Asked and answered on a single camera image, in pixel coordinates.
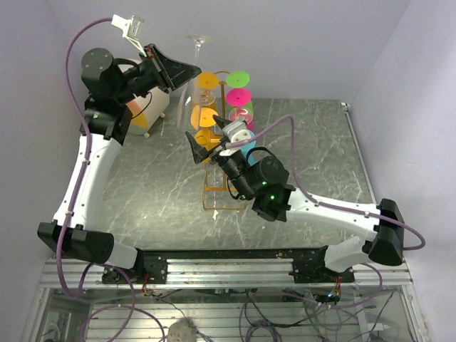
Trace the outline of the blue plastic wine glass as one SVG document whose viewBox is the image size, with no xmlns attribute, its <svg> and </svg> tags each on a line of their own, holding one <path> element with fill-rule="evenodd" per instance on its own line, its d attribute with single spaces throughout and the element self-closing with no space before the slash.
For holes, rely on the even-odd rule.
<svg viewBox="0 0 456 342">
<path fill-rule="evenodd" d="M 245 160 L 247 161 L 248 166 L 252 166 L 256 163 L 254 153 L 251 152 L 251 150 L 256 147 L 256 145 L 257 145 L 256 143 L 257 143 L 256 141 L 253 141 L 251 143 L 249 142 L 246 145 L 243 145 L 241 147 L 241 152 L 242 152 Z"/>
</svg>

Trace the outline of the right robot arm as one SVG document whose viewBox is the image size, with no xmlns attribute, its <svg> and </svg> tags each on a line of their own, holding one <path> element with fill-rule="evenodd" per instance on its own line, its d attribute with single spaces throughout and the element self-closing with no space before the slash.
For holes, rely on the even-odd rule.
<svg viewBox="0 0 456 342">
<path fill-rule="evenodd" d="M 274 153 L 249 164 L 242 146 L 255 141 L 242 120 L 215 117 L 222 129 L 221 140 L 210 150 L 186 133 L 193 160 L 219 166 L 233 186 L 234 199 L 252 201 L 252 209 L 262 219 L 274 222 L 323 222 L 351 233 L 352 238 L 324 246 L 314 264 L 315 276 L 324 282 L 354 265 L 375 262 L 384 266 L 403 263 L 404 222 L 397 204 L 383 199 L 380 204 L 359 204 L 330 199 L 290 185 L 288 171 Z"/>
</svg>

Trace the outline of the green plastic wine glass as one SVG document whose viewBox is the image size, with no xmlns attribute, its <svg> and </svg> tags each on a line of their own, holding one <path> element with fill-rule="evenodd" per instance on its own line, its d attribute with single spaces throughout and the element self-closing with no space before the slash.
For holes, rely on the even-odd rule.
<svg viewBox="0 0 456 342">
<path fill-rule="evenodd" d="M 229 73 L 225 78 L 225 82 L 231 89 L 246 88 L 250 92 L 247 88 L 247 85 L 250 82 L 250 75 L 246 71 L 238 70 Z"/>
</svg>

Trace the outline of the pink plastic wine glass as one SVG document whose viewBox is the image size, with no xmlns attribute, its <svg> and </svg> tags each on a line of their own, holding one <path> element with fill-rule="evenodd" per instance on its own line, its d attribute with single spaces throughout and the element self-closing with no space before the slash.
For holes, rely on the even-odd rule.
<svg viewBox="0 0 456 342">
<path fill-rule="evenodd" d="M 226 95 L 226 101 L 232 109 L 245 107 L 249 108 L 254 113 L 252 95 L 246 88 L 235 88 L 230 90 Z M 250 131 L 254 131 L 254 118 L 251 123 L 247 123 L 247 128 Z"/>
</svg>

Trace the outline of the clear wine glass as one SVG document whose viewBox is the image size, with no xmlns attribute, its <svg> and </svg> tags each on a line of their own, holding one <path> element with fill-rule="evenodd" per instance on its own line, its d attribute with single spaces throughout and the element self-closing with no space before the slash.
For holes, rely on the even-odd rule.
<svg viewBox="0 0 456 342">
<path fill-rule="evenodd" d="M 236 120 L 238 118 L 242 119 L 246 123 L 251 123 L 253 121 L 254 114 L 249 108 L 245 107 L 238 107 L 233 108 L 229 112 L 229 119 L 231 121 Z"/>
<path fill-rule="evenodd" d="M 216 96 L 211 90 L 197 89 L 192 93 L 192 101 L 195 105 L 210 106 L 215 100 Z"/>
<path fill-rule="evenodd" d="M 213 38 L 208 35 L 187 34 L 195 47 L 193 65 L 200 66 L 200 52 L 203 45 L 213 42 Z M 182 131 L 197 133 L 202 126 L 202 108 L 204 104 L 203 90 L 198 81 L 198 75 L 202 71 L 198 71 L 195 76 L 190 77 L 190 81 L 186 83 L 182 89 L 177 107 L 177 127 Z"/>
</svg>

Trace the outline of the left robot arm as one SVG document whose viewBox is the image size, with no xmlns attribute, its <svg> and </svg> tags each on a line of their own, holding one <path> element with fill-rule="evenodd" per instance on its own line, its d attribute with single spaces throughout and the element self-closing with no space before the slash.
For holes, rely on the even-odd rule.
<svg viewBox="0 0 456 342">
<path fill-rule="evenodd" d="M 81 66 L 89 97 L 84 104 L 78 157 L 60 207 L 51 222 L 39 224 L 37 235 L 62 257 L 120 267 L 126 281 L 137 283 L 145 275 L 139 251 L 96 228 L 108 174 L 133 118 L 127 104 L 153 88 L 174 91 L 202 71 L 167 57 L 154 44 L 145 47 L 139 63 L 94 48 L 83 56 Z"/>
</svg>

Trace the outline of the orange wine glass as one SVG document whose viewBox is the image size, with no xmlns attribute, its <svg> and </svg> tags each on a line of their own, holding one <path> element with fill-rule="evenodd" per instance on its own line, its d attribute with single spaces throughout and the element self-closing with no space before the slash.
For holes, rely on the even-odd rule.
<svg viewBox="0 0 456 342">
<path fill-rule="evenodd" d="M 219 79 L 215 73 L 203 72 L 197 76 L 195 81 L 195 90 L 197 89 L 207 89 L 211 90 L 213 93 L 219 86 Z M 215 102 L 210 106 L 205 106 L 205 108 L 215 109 Z"/>
<path fill-rule="evenodd" d="M 219 142 L 219 136 L 214 131 L 214 115 L 218 116 L 216 110 L 196 105 L 190 116 L 190 123 L 194 129 L 192 136 L 206 150 L 212 149 Z"/>
</svg>

